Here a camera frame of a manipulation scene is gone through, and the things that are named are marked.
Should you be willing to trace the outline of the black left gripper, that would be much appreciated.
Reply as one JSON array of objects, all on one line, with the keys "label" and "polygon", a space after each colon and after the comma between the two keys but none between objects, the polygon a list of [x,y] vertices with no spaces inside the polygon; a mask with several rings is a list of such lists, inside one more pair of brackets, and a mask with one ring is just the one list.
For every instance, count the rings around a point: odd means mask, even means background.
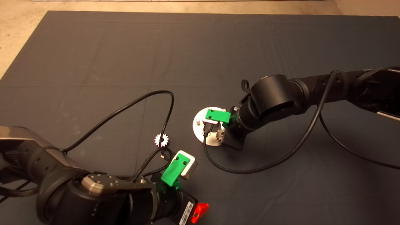
[{"label": "black left gripper", "polygon": [[156,221],[168,218],[175,225],[196,224],[209,209],[208,203],[198,203],[193,195],[181,188],[158,185],[156,193]]}]

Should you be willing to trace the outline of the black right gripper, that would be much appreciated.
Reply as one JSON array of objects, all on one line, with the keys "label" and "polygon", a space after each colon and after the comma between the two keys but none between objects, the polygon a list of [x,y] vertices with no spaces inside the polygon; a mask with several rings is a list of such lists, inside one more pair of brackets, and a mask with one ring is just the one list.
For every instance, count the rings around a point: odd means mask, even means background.
[{"label": "black right gripper", "polygon": [[222,145],[242,150],[246,136],[252,132],[252,112],[249,106],[232,107],[229,122],[224,123]]}]

